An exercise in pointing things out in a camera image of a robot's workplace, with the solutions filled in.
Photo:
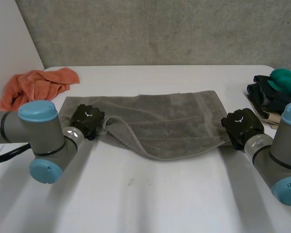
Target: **gray towel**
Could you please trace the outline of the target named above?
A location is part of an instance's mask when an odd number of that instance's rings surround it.
[[[79,104],[105,112],[98,139],[147,158],[168,160],[198,155],[229,142],[221,119],[225,109],[214,91],[136,97],[67,97],[62,126]]]

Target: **white table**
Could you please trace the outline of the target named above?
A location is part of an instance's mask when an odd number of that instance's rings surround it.
[[[71,67],[66,96],[136,96],[215,90],[227,112],[251,108],[243,92],[267,66]],[[268,125],[265,131],[274,136]],[[1,153],[16,145],[5,145]],[[282,205],[245,154],[232,148],[158,162],[88,142],[54,185],[29,175],[32,151],[0,164],[0,233],[286,233]]]

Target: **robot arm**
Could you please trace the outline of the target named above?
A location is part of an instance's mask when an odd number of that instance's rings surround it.
[[[221,123],[234,149],[246,153],[273,195],[291,205],[291,104],[281,116],[274,140],[250,109],[229,113]]]
[[[0,143],[29,142],[35,159],[31,176],[54,183],[63,174],[85,138],[94,140],[104,112],[81,104],[63,128],[54,104],[40,100],[24,104],[18,112],[0,112]]]

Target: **concrete wall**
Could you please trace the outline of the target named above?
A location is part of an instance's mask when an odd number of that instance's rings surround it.
[[[291,68],[291,0],[16,0],[45,67]]]
[[[0,0],[0,98],[8,80],[18,73],[44,69],[17,5]]]

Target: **black cable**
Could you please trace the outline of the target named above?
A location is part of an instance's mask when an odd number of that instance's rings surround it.
[[[30,148],[31,148],[30,144],[26,144],[24,146],[21,146],[19,148],[12,150],[12,151],[9,151],[3,155],[0,155],[0,163],[8,161],[8,160],[14,158],[15,156],[25,152],[26,150],[28,150]]]

